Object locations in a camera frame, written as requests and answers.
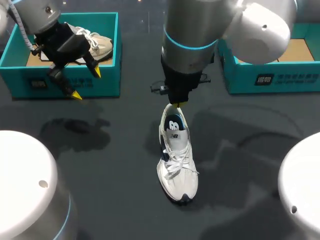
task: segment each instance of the shoe insole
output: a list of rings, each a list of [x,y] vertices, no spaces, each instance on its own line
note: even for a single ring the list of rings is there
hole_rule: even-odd
[[[180,131],[185,130],[185,124],[182,117],[178,114],[166,116],[164,120],[164,130],[166,131],[167,129]]]

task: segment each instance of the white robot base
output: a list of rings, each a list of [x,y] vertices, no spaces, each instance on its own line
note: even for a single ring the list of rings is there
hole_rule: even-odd
[[[320,133],[285,156],[278,176],[281,202],[306,240],[320,240]]]
[[[0,240],[75,240],[77,211],[56,161],[35,138],[0,131]]]

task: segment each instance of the shoelace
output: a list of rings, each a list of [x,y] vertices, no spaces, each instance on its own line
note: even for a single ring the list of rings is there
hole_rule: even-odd
[[[193,170],[190,166],[190,159],[189,159],[189,149],[190,144],[188,143],[186,148],[181,151],[172,151],[168,146],[167,140],[164,139],[164,144],[166,149],[163,150],[163,153],[169,155],[169,161],[165,163],[165,167],[168,171],[167,180],[173,178],[175,174],[180,171],[181,169],[188,169],[194,173],[199,174],[197,171]]]
[[[90,32],[89,30],[87,29],[84,29],[82,27],[77,27],[78,31],[76,32],[77,35],[84,35],[85,38],[88,40],[88,42],[90,43],[90,46],[93,50],[97,50],[98,49],[98,42],[96,40],[94,40],[92,37],[94,35],[99,35],[98,33],[96,32]]]

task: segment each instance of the teal shoebox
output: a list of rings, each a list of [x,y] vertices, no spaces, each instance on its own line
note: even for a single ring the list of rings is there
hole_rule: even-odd
[[[60,23],[97,32],[113,40],[110,64],[100,64],[101,78],[94,78],[86,65],[68,65],[63,74],[82,97],[119,97],[122,40],[117,12],[63,13]],[[65,98],[47,77],[48,66],[26,66],[30,51],[17,25],[0,60],[0,74],[13,98]]]
[[[219,40],[218,52],[230,94],[320,92],[318,23],[296,23],[288,50],[275,62],[241,62],[224,40]]]

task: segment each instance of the gray table surface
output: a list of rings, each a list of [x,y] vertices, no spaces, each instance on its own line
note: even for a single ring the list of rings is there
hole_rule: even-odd
[[[83,2],[73,12],[97,9]],[[131,8],[138,14],[137,4]],[[212,83],[194,90],[182,109],[200,173],[198,193],[188,206],[172,204],[156,172],[168,99],[149,90],[164,79],[165,6],[150,4],[144,15],[134,18],[130,10],[131,18],[121,18],[120,98],[12,101],[0,81],[0,129],[29,134],[53,153],[78,208],[78,240],[303,240],[279,201],[277,178],[291,147],[320,131],[319,94],[231,96],[220,64],[208,66]],[[154,25],[148,8],[158,13]]]

